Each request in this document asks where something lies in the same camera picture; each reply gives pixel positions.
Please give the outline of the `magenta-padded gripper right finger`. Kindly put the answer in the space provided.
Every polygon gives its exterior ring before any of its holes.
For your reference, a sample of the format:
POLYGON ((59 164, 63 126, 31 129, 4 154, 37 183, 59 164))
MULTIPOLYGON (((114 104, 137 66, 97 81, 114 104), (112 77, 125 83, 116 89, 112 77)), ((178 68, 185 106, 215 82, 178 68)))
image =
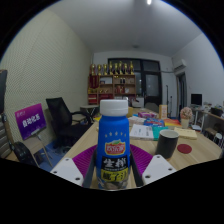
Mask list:
POLYGON ((161 155, 152 156, 134 145, 131 145, 130 149, 131 165, 137 187, 150 184, 176 171, 161 155))

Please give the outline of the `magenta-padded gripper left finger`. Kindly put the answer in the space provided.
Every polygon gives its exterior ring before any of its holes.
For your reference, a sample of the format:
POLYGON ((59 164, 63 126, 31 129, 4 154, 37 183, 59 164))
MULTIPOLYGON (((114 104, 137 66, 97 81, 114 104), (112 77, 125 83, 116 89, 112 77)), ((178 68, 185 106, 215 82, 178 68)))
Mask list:
POLYGON ((51 173, 84 188, 89 188, 95 166, 96 148, 94 145, 74 158, 64 158, 51 173))

